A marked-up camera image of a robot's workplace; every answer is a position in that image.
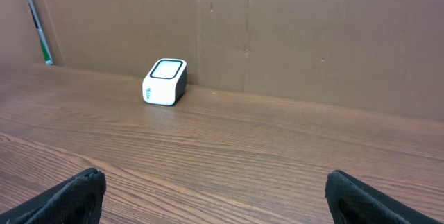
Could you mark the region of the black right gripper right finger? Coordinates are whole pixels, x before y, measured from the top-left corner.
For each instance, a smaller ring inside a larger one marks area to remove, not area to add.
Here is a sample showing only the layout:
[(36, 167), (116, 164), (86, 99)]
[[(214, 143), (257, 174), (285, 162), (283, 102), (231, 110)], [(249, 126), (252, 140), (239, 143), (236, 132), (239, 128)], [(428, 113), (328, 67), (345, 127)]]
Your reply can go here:
[(328, 174), (325, 198), (334, 224), (439, 224), (341, 170)]

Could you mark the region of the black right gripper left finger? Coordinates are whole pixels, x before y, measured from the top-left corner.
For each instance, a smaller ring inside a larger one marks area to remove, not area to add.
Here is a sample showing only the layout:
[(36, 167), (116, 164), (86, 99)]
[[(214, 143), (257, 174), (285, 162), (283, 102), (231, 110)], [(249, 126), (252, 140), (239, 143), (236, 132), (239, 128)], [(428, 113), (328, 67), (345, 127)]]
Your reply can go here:
[(100, 223), (106, 176), (88, 168), (45, 192), (1, 214), (1, 222)]

